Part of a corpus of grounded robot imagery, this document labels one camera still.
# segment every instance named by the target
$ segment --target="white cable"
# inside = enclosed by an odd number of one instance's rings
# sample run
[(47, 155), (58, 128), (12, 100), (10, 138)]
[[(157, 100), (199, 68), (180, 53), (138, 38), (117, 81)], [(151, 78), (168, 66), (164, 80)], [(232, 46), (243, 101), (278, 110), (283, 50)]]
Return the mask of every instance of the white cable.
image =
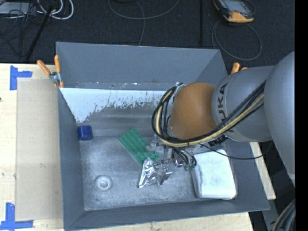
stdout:
[(51, 18), (54, 18), (54, 19), (57, 19), (57, 20), (67, 20), (67, 19), (71, 18), (74, 14), (74, 4), (73, 4), (72, 0), (69, 0), (69, 2), (71, 4), (72, 10), (71, 10), (71, 13), (67, 17), (56, 17), (56, 16), (53, 16), (53, 14), (50, 14)]
[[(46, 10), (44, 9), (44, 7), (40, 4), (39, 0), (37, 0), (37, 3), (38, 3), (38, 5), (39, 5), (39, 7), (43, 10), (43, 12), (42, 12), (42, 11), (37, 11), (37, 12), (38, 12), (38, 13), (47, 14), (47, 11), (46, 11)], [(59, 10), (58, 10), (58, 11), (55, 11), (55, 12), (52, 12), (52, 14), (57, 14), (57, 13), (59, 13), (59, 12), (62, 10), (62, 8), (63, 8), (63, 1), (60, 0), (60, 3), (61, 3), (61, 6), (60, 6)]]
[[(71, 18), (71, 17), (73, 16), (73, 14), (74, 14), (74, 4), (73, 4), (73, 1), (72, 1), (72, 0), (68, 0), (68, 1), (69, 1), (70, 4), (71, 4), (72, 10), (71, 10), (71, 13), (70, 13), (67, 17), (57, 17), (57, 16), (54, 16), (54, 14), (59, 13), (59, 12), (63, 9), (63, 1), (62, 1), (62, 0), (60, 0), (60, 3), (61, 3), (60, 9), (59, 9), (58, 11), (56, 11), (56, 12), (52, 12), (52, 13), (50, 14), (50, 17), (51, 17), (51, 18), (54, 18), (54, 19), (57, 19), (57, 20), (67, 20), (67, 19)], [(43, 12), (39, 12), (39, 13), (47, 14), (47, 11), (46, 11), (46, 10), (43, 8), (43, 6), (40, 4), (39, 0), (37, 0), (37, 2), (38, 2), (38, 4), (39, 4), (40, 8), (43, 10)]]

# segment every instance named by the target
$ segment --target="black floor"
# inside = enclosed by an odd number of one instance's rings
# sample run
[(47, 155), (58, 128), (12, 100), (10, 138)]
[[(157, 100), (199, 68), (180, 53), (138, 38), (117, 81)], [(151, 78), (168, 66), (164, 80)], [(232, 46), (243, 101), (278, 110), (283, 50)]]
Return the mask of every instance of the black floor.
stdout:
[[(32, 4), (35, 0), (8, 1)], [(46, 10), (52, 5), (52, 0), (39, 1)], [(234, 62), (247, 67), (276, 65), (295, 50), (295, 0), (249, 0), (256, 9), (249, 26), (230, 26), (224, 20), (217, 25), (222, 17), (212, 1), (72, 0), (73, 16), (67, 20), (49, 18), (43, 29), (43, 14), (32, 11), (31, 16), (17, 19), (1, 14), (0, 62), (35, 63), (41, 59), (53, 64), (57, 41), (215, 48), (221, 50), (230, 73)], [(56, 16), (68, 16), (72, 11), (69, 0), (63, 2), (64, 9)], [(264, 158), (271, 177), (285, 170), (274, 147)], [(295, 197), (295, 190), (288, 179), (281, 178), (278, 186), (275, 184), (275, 205), (281, 213)], [(267, 230), (261, 213), (250, 213), (250, 217), (255, 231)]]

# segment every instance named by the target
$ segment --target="crumpled aluminum foil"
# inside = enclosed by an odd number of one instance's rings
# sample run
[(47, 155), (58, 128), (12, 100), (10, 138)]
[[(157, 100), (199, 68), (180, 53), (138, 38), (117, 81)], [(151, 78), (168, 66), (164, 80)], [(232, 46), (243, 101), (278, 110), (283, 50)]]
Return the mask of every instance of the crumpled aluminum foil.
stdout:
[(139, 188), (149, 185), (162, 185), (172, 174), (167, 164), (155, 164), (150, 158), (146, 158), (142, 165), (142, 173), (139, 181)]
[(157, 173), (156, 168), (154, 166), (154, 161), (150, 158), (146, 158), (142, 165), (142, 173), (139, 180), (139, 188), (143, 188), (145, 186), (157, 184)]

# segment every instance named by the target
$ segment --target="wooden table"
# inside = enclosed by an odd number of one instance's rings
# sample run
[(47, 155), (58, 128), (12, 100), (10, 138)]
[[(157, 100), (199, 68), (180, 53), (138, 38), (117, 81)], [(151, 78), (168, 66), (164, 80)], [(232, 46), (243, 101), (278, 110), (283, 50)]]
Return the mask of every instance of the wooden table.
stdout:
[[(10, 67), (32, 71), (10, 90)], [(52, 72), (54, 65), (47, 66)], [(0, 221), (5, 203), (15, 220), (34, 220), (26, 230), (63, 230), (57, 91), (36, 64), (0, 64)], [(254, 154), (260, 154), (252, 142)], [(263, 158), (256, 159), (268, 199), (275, 199)], [(189, 218), (98, 229), (99, 231), (252, 231), (248, 213)]]

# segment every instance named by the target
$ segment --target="small round object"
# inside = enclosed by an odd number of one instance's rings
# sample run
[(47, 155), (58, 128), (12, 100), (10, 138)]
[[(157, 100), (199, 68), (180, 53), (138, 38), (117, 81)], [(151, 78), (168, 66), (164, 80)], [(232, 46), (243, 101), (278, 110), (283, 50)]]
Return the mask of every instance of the small round object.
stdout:
[(95, 188), (100, 192), (107, 192), (112, 188), (113, 182), (109, 176), (101, 175), (95, 180)]

